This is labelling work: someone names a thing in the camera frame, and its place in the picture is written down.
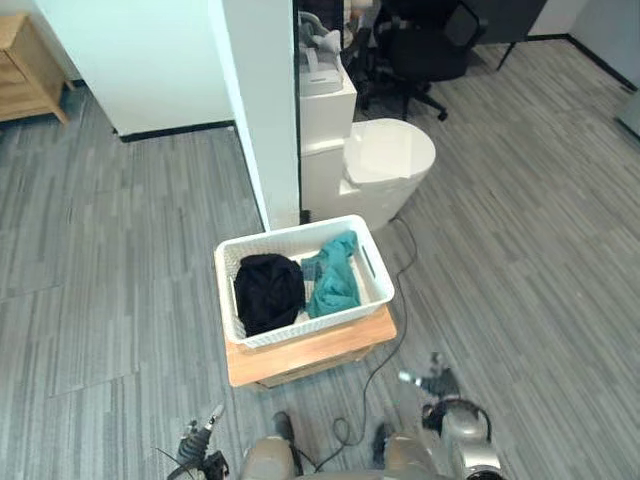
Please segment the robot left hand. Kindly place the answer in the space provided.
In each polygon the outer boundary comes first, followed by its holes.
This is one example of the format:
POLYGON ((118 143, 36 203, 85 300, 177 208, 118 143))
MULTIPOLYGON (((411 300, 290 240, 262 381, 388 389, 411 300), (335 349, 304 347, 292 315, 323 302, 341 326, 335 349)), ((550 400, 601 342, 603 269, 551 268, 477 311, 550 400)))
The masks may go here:
POLYGON ((198 426, 196 420, 189 423, 178 447, 178 455, 181 458, 201 459, 205 456, 213 428, 221 418, 224 410, 223 404, 217 405, 209 419, 201 427, 198 426))

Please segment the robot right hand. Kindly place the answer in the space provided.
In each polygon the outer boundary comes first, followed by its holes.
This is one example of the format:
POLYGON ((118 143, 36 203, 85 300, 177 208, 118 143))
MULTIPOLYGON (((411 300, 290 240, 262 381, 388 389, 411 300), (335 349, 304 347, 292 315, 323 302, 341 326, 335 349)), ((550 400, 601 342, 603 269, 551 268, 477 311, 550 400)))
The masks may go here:
POLYGON ((412 384, 439 400, 460 397, 460 387, 456 376, 441 353, 433 352, 428 371, 419 376, 406 370, 398 373, 398 379, 412 384))

